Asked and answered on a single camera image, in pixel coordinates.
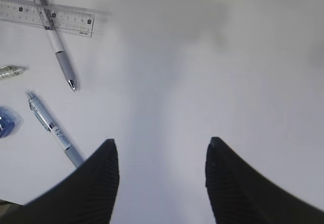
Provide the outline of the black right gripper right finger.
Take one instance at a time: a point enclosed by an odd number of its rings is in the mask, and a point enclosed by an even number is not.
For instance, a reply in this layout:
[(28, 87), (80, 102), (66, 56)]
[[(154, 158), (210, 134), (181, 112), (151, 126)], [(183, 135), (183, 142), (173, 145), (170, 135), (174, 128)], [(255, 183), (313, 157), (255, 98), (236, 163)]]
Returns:
[(206, 188), (216, 223), (323, 223), (323, 211), (290, 194), (212, 137)]

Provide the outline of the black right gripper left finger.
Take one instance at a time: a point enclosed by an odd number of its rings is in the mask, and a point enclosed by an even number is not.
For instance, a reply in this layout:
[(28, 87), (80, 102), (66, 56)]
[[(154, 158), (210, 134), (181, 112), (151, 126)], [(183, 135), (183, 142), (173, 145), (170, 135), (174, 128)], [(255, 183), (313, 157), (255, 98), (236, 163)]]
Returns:
[(107, 139), (66, 179), (1, 223), (109, 223), (118, 187), (117, 148)]

